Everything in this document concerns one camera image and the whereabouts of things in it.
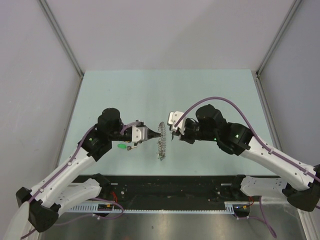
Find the metal disc keyring holder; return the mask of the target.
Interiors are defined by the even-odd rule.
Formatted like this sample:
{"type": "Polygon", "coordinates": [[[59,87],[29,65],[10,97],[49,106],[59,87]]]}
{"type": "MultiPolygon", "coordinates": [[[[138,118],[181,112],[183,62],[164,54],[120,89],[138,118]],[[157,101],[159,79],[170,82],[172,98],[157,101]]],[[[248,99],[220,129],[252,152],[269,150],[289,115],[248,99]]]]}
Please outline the metal disc keyring holder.
{"type": "Polygon", "coordinates": [[[166,157],[166,125],[162,121],[158,125],[158,133],[160,134],[157,150],[157,158],[162,161],[166,157]]]}

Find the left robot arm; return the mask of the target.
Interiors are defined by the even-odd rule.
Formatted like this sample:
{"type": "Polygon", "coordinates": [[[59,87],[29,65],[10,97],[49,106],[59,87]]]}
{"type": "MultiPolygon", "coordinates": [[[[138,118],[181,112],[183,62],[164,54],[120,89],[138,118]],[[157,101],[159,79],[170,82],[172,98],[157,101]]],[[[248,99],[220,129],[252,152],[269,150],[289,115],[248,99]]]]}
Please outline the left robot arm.
{"type": "Polygon", "coordinates": [[[98,162],[112,149],[113,142],[129,142],[136,147],[161,134],[142,121],[123,124],[120,111],[106,108],[78,142],[74,152],[45,179],[31,188],[21,187],[15,194],[18,206],[28,204],[24,221],[42,233],[51,228],[68,209],[86,200],[105,200],[110,196],[110,182],[101,174],[74,189],[69,188],[81,172],[98,162]]]}

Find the green key tag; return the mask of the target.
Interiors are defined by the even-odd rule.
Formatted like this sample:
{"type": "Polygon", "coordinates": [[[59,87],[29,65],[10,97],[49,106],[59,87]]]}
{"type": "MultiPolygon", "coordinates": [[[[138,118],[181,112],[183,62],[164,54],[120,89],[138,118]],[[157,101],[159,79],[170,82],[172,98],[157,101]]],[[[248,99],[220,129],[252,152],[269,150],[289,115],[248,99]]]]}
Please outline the green key tag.
{"type": "Polygon", "coordinates": [[[120,148],[120,149],[126,149],[126,148],[127,148],[127,145],[124,144],[124,143],[119,143],[119,144],[117,145],[117,147],[120,148]]]}

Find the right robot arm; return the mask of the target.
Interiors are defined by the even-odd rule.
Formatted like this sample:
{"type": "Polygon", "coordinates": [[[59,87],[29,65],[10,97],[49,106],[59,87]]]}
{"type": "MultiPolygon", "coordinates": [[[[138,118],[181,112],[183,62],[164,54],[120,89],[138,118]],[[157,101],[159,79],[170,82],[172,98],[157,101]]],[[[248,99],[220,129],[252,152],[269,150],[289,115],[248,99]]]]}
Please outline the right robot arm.
{"type": "Polygon", "coordinates": [[[252,160],[277,175],[276,178],[237,175],[230,188],[235,200],[259,196],[287,201],[306,212],[317,208],[320,202],[319,166],[295,160],[259,140],[248,127],[227,122],[221,111],[211,104],[200,107],[195,115],[196,119],[192,119],[180,111],[170,112],[167,124],[172,135],[189,144],[215,142],[223,152],[252,160]]]}

